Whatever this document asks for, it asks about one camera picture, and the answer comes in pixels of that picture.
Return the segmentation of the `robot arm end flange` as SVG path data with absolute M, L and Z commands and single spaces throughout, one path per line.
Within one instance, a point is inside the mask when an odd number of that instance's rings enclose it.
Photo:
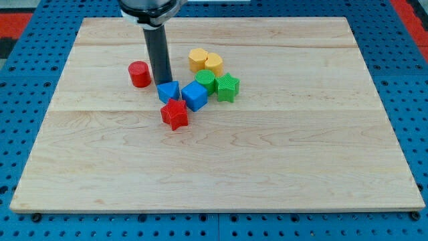
M 174 17 L 187 0 L 118 0 L 125 20 L 147 30 L 163 26 Z

